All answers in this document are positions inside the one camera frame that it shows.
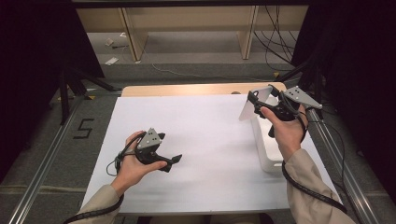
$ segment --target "metal frame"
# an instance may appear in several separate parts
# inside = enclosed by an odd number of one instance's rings
[[[21,197],[21,200],[16,206],[11,216],[11,219],[8,222],[9,224],[23,223],[23,221],[26,219],[26,216],[29,213],[32,204],[35,201],[35,197],[37,196],[37,193],[40,190],[40,187],[44,182],[53,161],[55,160],[59,148],[61,147],[62,142],[64,141],[64,136],[68,131],[69,126],[76,114],[76,111],[78,107],[81,105],[83,100],[84,100],[84,96],[77,96],[74,99],[70,116],[65,121],[64,125],[62,125],[59,128],[58,132],[55,135],[55,138],[52,140],[49,150],[45,155],[43,161],[41,162],[40,166],[38,167],[35,176],[33,177],[33,180],[31,181],[29,187],[26,189],[23,196]]]
[[[338,146],[335,144],[329,130],[326,127],[326,124],[319,124],[320,119],[315,111],[310,110],[309,113],[313,121],[315,122],[315,126],[318,129],[320,137],[326,145],[326,148],[329,150],[330,156],[335,163],[335,167],[337,168],[340,175],[342,174],[342,172],[344,172],[344,183],[346,186],[346,190],[352,198],[352,201],[354,203],[352,205],[355,206],[355,208],[357,209],[361,221],[363,223],[379,223],[378,218],[373,211],[373,207],[364,196],[364,193],[361,190],[358,181],[353,176],[345,161],[343,171],[343,153],[340,148],[338,148]]]

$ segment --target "beige sleeve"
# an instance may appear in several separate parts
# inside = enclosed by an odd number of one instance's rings
[[[85,204],[81,210],[79,210],[78,214],[96,211],[104,208],[108,208],[109,206],[115,204],[119,200],[119,196],[117,192],[111,187],[110,185],[102,186],[92,197],[91,199]],[[114,218],[116,217],[117,213],[119,212],[119,208],[115,211],[105,214],[99,217],[89,217],[79,221],[72,222],[73,224],[89,224],[89,223],[113,223]]]
[[[290,157],[286,163],[286,170],[297,183],[339,202],[336,194],[323,183],[318,167],[304,149],[297,150]],[[339,209],[301,192],[289,182],[288,200],[291,213],[297,223],[354,223]]]

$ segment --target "white table surface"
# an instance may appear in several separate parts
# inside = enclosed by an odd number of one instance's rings
[[[119,98],[83,204],[113,180],[106,167],[123,149],[125,139],[152,127],[166,134],[157,149],[159,155],[183,157],[170,173],[155,171],[131,187],[121,214],[222,214],[289,208],[285,178],[262,170],[251,123],[238,120],[246,99],[245,94]],[[309,133],[302,147],[336,192]],[[113,165],[110,171],[115,174]]]

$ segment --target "floor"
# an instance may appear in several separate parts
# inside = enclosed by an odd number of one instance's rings
[[[263,35],[269,37],[271,33],[258,32],[257,35],[267,44],[268,41]],[[281,34],[287,45],[293,47],[298,32]],[[254,36],[250,57],[243,60],[234,32],[150,33],[145,52],[139,62],[134,62],[129,49],[123,47],[128,43],[120,34],[88,34],[88,37],[102,65],[105,81],[121,88],[128,85],[265,81],[273,80],[275,74],[282,74],[285,72],[283,70],[292,68],[274,54],[266,53],[264,46]],[[106,46],[108,38],[114,41],[111,46]],[[284,58],[289,54],[275,44],[270,47]],[[105,65],[105,62],[113,57],[118,60],[112,65]],[[293,86],[296,79],[298,76],[285,84]],[[70,92],[70,103],[78,107],[60,138],[61,144],[55,146],[53,142],[59,138],[58,133],[61,129],[61,105],[59,93],[56,93],[50,102],[51,109],[44,115],[31,139],[31,147],[21,153],[0,185],[0,220],[4,220],[4,223],[11,219],[41,162],[54,147],[58,147],[57,153],[53,162],[49,164],[48,171],[44,173],[38,193],[22,222],[60,223],[80,208],[102,140],[106,135],[112,108],[120,96],[119,92],[102,91],[90,82],[85,82],[85,85],[90,90],[89,95],[92,98],[80,101],[73,98]],[[356,153],[358,148],[348,134],[347,127],[337,117],[331,99],[324,96],[323,116],[326,122],[337,130],[336,132],[331,129],[331,133],[339,146],[345,146],[346,164],[374,210],[377,223],[394,223],[395,204],[376,180],[365,159]],[[79,138],[87,134],[80,129],[81,125],[92,129],[89,137]],[[309,132],[331,178],[339,182],[340,174],[314,126],[311,125]],[[359,222],[347,195],[340,189],[339,193],[349,215]],[[269,215],[275,223],[294,223],[289,210],[270,211]],[[116,223],[136,223],[136,219],[137,217],[117,217]]]

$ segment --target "person's right hand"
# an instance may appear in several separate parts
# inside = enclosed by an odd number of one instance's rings
[[[287,161],[294,152],[301,148],[301,139],[303,138],[304,132],[300,121],[297,119],[292,121],[280,120],[274,112],[265,106],[260,109],[262,114],[272,122],[274,125],[275,139],[279,145],[280,153],[283,159]],[[305,109],[300,105],[299,111],[305,113]],[[308,124],[308,120],[305,115],[301,115],[305,127]]]
[[[136,138],[143,131],[133,133],[126,139],[127,145],[132,139]],[[129,148],[136,148],[137,139],[129,146]],[[135,155],[125,156],[117,177],[111,183],[111,186],[116,190],[119,197],[131,186],[137,184],[144,175],[149,172],[159,170],[166,165],[166,161],[156,161],[152,164],[145,165],[141,163]]]

